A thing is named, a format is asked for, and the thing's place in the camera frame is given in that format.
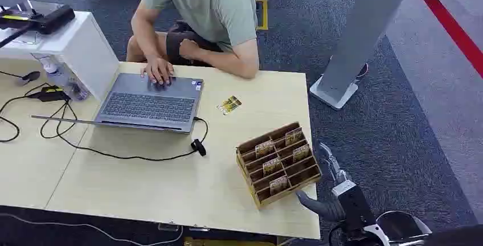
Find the person's left hand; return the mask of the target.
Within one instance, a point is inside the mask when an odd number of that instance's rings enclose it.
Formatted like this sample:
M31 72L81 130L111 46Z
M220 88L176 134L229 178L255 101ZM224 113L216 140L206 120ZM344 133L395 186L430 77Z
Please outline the person's left hand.
M196 42L190 39L183 39L179 45L179 55L188 60L200 60L203 50Z

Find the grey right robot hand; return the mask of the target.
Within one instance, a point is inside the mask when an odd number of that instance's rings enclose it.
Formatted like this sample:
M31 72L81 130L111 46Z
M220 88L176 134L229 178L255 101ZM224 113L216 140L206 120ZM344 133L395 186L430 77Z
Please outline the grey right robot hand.
M352 181L351 175L339 166L331 149L320 142L318 151L327 162L329 174L334 182L331 199L321 202L298 190L296 195L299 202L328 222L342 222L349 232L380 231L363 191Z

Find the person's right hand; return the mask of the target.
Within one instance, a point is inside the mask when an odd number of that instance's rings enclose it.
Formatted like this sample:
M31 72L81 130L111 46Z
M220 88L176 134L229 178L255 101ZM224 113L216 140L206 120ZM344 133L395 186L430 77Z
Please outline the person's right hand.
M170 85L171 77L174 76L174 67L165 59L154 56L148 58L146 66L141 69L141 76L148 77L151 83Z

